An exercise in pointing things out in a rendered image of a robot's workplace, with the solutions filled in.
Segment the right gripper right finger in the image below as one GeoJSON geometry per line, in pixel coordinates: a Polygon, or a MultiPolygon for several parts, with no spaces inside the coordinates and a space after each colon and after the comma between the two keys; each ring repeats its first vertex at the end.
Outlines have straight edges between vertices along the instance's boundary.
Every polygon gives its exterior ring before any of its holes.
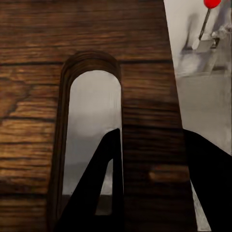
{"type": "Polygon", "coordinates": [[[183,129],[189,175],[212,232],[232,232],[232,156],[183,129]]]}

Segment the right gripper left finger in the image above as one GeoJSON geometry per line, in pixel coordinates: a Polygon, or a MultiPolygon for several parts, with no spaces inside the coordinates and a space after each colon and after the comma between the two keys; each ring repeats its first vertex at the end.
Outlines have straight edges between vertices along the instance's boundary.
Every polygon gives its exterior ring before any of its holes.
{"type": "Polygon", "coordinates": [[[53,232],[126,232],[120,129],[103,136],[53,232]],[[95,216],[108,161],[111,159],[112,214],[95,216]]]}

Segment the cutting board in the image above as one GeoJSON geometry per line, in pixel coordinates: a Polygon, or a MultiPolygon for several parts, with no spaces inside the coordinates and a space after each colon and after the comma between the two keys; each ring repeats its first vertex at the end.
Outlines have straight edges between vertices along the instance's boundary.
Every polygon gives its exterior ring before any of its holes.
{"type": "Polygon", "coordinates": [[[53,232],[96,70],[121,85],[126,232],[198,232],[164,0],[0,0],[0,232],[53,232]]]}

